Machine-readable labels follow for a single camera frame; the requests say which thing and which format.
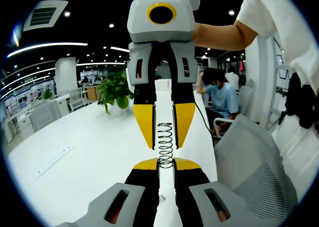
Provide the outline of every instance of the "white shirt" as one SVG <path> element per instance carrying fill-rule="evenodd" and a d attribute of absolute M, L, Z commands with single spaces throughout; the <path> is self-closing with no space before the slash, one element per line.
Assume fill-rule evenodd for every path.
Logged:
<path fill-rule="evenodd" d="M 227 81 L 235 87 L 235 89 L 238 91 L 239 90 L 239 76 L 235 74 L 234 72 L 226 73 L 225 77 Z"/>
<path fill-rule="evenodd" d="M 309 84 L 317 93 L 318 45 L 291 0 L 244 0 L 237 20 L 266 38 L 278 31 L 289 68 L 297 72 L 302 85 Z M 302 128 L 297 116 L 286 116 L 273 139 L 300 201 L 319 168 L 319 135 L 314 126 Z"/>

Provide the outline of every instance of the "coil spring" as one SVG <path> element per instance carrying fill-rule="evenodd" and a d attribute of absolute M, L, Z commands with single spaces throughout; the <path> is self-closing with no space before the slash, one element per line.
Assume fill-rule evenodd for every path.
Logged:
<path fill-rule="evenodd" d="M 173 138 L 171 137 L 173 133 L 170 131 L 172 130 L 171 123 L 159 123 L 158 127 L 168 127 L 166 130 L 160 130 L 158 133 L 168 133 L 168 135 L 161 135 L 159 136 L 160 139 L 167 139 L 159 141 L 159 166 L 168 169 L 173 166 Z"/>

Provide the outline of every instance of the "ceiling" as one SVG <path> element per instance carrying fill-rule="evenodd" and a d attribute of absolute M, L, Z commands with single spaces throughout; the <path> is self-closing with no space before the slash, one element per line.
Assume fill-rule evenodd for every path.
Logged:
<path fill-rule="evenodd" d="M 29 50 L 10 58 L 6 55 L 19 49 L 10 43 L 12 30 L 16 24 L 22 23 L 30 11 L 40 0 L 11 0 L 12 5 L 4 15 L 6 25 L 5 35 L 2 35 L 0 49 L 0 87 L 2 82 L 8 83 L 31 73 L 54 68 L 59 58 L 75 56 L 78 63 L 94 62 L 123 62 L 129 60 L 129 53 L 111 50 L 111 46 L 128 49 L 131 42 L 127 31 L 127 19 L 133 0 L 67 0 L 64 10 L 70 11 L 70 17 L 60 15 L 54 27 L 38 28 L 22 33 L 19 48 L 49 42 L 84 42 L 87 46 L 54 46 Z M 238 13 L 243 0 L 201 0 L 199 10 L 194 12 L 195 21 L 211 25 L 233 24 L 236 15 L 228 15 L 230 9 Z M 207 50 L 197 47 L 195 56 L 220 56 L 225 51 Z M 20 81 L 12 84 L 11 88 L 21 85 Z"/>

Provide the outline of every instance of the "white cabinet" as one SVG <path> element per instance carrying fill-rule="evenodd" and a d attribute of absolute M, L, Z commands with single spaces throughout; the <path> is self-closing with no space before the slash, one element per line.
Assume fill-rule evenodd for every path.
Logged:
<path fill-rule="evenodd" d="M 24 140 L 34 134 L 30 116 L 26 116 L 23 119 L 19 120 L 18 127 Z"/>
<path fill-rule="evenodd" d="M 58 106 L 59 106 L 60 112 L 62 114 L 62 117 L 69 114 L 69 109 L 68 109 L 68 106 L 66 103 L 66 99 L 59 101 Z"/>

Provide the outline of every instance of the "cable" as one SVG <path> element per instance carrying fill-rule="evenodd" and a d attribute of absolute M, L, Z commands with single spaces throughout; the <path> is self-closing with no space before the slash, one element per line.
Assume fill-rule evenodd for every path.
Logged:
<path fill-rule="evenodd" d="M 206 124 L 206 121 L 205 121 L 205 119 L 204 119 L 203 113 L 201 113 L 201 111 L 200 111 L 200 109 L 199 109 L 199 107 L 198 107 L 198 105 L 197 105 L 196 102 L 195 102 L 195 105 L 196 105 L 197 109 L 199 110 L 199 113 L 200 113 L 200 115 L 201 115 L 201 118 L 203 118 L 203 121 L 204 121 L 204 123 L 205 123 L 205 127 L 207 128 L 207 130 L 209 131 L 209 134 L 211 135 L 210 129 L 207 127 L 207 124 Z"/>

